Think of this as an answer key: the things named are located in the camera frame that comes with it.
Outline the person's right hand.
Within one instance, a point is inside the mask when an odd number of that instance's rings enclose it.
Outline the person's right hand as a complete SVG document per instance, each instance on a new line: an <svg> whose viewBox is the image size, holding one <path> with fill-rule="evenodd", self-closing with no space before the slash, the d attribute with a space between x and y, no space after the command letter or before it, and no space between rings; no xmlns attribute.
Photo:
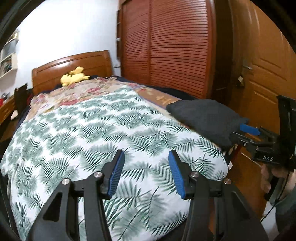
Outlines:
<svg viewBox="0 0 296 241"><path fill-rule="evenodd" d="M283 167L271 166L263 164L261 168L261 188L265 193L269 193L271 190L271 179L285 178L288 174L288 170Z"/></svg>

